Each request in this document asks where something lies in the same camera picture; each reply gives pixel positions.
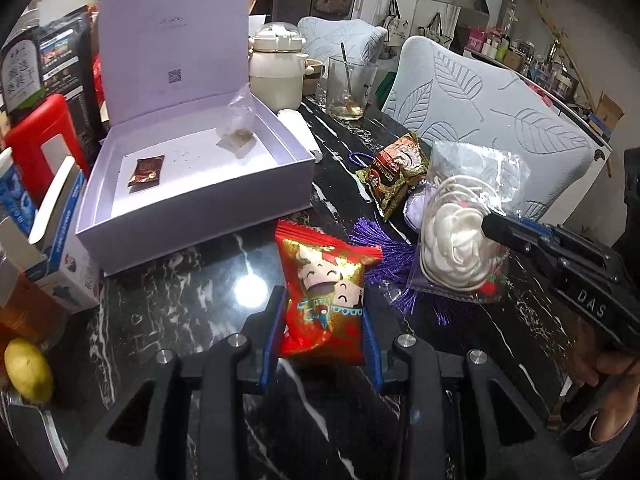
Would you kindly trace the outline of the brown green snack packet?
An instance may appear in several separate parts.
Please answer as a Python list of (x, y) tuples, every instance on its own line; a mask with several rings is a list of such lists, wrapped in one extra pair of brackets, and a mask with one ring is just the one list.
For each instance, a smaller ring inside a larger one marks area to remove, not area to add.
[(414, 132), (408, 132), (378, 152), (369, 165), (356, 171), (386, 222), (409, 191), (426, 177), (428, 158)]

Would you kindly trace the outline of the far light blue leaf cushion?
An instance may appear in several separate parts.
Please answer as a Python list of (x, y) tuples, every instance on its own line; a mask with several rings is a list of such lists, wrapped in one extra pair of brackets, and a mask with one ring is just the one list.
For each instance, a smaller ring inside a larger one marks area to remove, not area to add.
[(363, 20), (328, 21), (305, 16), (297, 28), (306, 40), (303, 52), (329, 66), (329, 58), (342, 56), (344, 44), (349, 61), (375, 64), (380, 56), (387, 30)]

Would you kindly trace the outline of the light blue leaf cushion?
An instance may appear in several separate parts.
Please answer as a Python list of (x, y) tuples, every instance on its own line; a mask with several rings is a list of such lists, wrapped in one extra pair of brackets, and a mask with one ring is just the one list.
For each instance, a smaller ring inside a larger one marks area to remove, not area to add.
[(464, 142), (521, 156), (530, 169), (523, 212), (534, 220), (567, 222), (601, 169), (596, 140), (516, 73), (425, 37), (402, 46), (382, 111), (426, 144)]
[(306, 40), (303, 52), (329, 66), (329, 58), (342, 56), (344, 44), (349, 61), (375, 64), (380, 56), (387, 30), (363, 20), (328, 21), (305, 16), (297, 28)]

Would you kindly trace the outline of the orange label plastic jar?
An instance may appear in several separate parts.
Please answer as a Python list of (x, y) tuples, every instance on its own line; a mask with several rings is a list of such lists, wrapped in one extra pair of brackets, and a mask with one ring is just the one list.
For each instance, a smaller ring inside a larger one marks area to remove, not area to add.
[(61, 339), (66, 311), (7, 258), (1, 259), (1, 325), (36, 346)]

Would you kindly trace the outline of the red plastic container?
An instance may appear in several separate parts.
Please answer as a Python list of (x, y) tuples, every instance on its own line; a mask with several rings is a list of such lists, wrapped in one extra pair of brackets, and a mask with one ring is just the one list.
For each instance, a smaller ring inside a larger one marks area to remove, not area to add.
[(6, 145), (12, 150), (24, 188), (37, 207), (67, 156), (73, 156), (86, 178), (90, 176), (88, 160), (62, 94), (48, 96), (32, 114), (12, 127), (6, 135)]

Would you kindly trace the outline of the blue white cardboard box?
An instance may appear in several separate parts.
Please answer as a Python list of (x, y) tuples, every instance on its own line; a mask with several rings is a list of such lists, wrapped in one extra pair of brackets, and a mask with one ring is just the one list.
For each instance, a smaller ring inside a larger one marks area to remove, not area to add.
[(43, 260), (26, 276), (61, 307), (72, 313), (99, 304), (101, 271), (76, 235), (86, 178), (73, 156), (58, 167), (35, 216), (28, 242)]

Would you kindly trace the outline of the cream ceramic lidded pot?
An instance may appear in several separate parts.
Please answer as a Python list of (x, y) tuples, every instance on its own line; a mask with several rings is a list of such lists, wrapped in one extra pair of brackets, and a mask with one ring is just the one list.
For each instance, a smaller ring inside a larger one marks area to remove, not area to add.
[(250, 92), (273, 113), (297, 110), (302, 102), (304, 77), (312, 73), (305, 44), (298, 28), (285, 22), (265, 24), (250, 37)]

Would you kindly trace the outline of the small clear plastic bag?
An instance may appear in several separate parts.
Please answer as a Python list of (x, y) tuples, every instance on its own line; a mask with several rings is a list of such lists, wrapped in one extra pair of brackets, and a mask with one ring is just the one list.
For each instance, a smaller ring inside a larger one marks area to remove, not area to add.
[(254, 96), (246, 84), (224, 109), (224, 117), (216, 127), (217, 145), (236, 158), (243, 158), (256, 142), (255, 119)]

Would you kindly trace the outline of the glass cup with spoon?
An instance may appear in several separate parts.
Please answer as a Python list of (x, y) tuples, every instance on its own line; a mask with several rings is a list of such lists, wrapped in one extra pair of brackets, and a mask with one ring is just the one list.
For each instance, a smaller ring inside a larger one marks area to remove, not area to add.
[(329, 58), (326, 111), (344, 122), (359, 120), (366, 111), (378, 66), (350, 58), (344, 42), (340, 54)]

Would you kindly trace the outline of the black snack bag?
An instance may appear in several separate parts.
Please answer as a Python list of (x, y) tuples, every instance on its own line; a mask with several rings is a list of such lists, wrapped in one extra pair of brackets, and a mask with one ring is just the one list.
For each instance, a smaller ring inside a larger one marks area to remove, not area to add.
[(90, 166), (106, 136), (93, 78), (91, 25), (90, 8), (81, 6), (41, 26), (39, 33), (46, 96), (64, 96)]

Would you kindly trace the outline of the dark label plastic jar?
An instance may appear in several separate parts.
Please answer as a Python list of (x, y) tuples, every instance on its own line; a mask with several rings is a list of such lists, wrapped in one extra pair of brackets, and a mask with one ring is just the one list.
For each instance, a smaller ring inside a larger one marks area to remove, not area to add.
[(2, 47), (1, 90), (11, 128), (25, 120), (46, 97), (38, 25), (23, 27)]

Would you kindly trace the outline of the black phone on stand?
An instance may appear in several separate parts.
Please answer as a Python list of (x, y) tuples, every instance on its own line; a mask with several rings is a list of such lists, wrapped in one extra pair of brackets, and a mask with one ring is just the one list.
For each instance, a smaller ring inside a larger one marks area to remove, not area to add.
[(68, 458), (52, 415), (17, 396), (1, 393), (1, 418), (26, 460), (43, 479), (61, 479)]

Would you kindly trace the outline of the open lavender gift box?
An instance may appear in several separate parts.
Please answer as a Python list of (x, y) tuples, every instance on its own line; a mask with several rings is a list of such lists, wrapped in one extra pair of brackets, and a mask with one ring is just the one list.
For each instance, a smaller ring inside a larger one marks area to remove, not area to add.
[[(76, 233), (104, 272), (309, 206), (314, 158), (263, 102), (247, 155), (217, 145), (248, 84), (248, 0), (100, 0), (99, 47), (110, 131)], [(160, 182), (130, 188), (160, 155)]]

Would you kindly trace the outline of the yellow lemon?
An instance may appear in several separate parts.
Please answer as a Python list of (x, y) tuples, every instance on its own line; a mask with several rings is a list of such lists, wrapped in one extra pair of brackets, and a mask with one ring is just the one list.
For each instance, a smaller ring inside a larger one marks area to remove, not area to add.
[(51, 367), (38, 347), (15, 338), (4, 350), (4, 364), (11, 384), (27, 401), (46, 404), (52, 398)]

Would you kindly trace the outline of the clear bag with white flower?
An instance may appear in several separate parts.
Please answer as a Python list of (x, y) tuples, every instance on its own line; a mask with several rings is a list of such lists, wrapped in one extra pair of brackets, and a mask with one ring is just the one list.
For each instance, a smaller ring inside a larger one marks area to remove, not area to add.
[(483, 221), (490, 214), (519, 214), (529, 175), (517, 154), (435, 142), (408, 287), (478, 304), (497, 300), (509, 251), (484, 234)]

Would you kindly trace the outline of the dark red candy packet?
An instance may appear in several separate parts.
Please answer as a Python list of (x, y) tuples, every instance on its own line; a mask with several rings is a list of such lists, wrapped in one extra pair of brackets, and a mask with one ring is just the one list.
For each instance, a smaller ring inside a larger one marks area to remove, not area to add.
[(164, 159), (164, 155), (138, 159), (136, 168), (134, 168), (134, 172), (128, 181), (128, 186), (133, 188), (134, 186), (160, 182), (160, 172), (163, 168)]

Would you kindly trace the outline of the red cartoon snack packet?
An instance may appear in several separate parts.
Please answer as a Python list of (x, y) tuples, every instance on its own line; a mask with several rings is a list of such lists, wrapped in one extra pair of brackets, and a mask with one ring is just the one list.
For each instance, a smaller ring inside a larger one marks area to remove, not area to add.
[(366, 273), (381, 248), (352, 246), (280, 220), (274, 238), (288, 290), (280, 356), (297, 362), (361, 365)]

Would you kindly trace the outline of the purple tassel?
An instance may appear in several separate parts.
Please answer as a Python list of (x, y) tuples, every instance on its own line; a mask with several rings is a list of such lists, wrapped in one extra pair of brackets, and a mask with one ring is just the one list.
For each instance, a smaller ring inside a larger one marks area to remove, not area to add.
[(413, 314), (420, 304), (435, 313), (438, 325), (450, 324), (445, 300), (409, 285), (413, 263), (416, 262), (416, 248), (413, 244), (393, 240), (376, 220), (367, 218), (359, 218), (354, 223), (349, 240), (356, 246), (376, 246), (382, 249), (382, 261), (366, 273), (366, 280), (386, 293), (393, 308), (408, 315)]

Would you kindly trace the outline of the near light blue leaf cushion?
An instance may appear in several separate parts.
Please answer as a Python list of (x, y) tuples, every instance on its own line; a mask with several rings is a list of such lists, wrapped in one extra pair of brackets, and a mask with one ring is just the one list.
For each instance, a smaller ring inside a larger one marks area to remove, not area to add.
[(530, 169), (523, 212), (534, 220), (567, 222), (601, 169), (596, 140), (516, 73), (425, 37), (402, 46), (382, 111), (426, 144), (464, 142), (521, 156)]

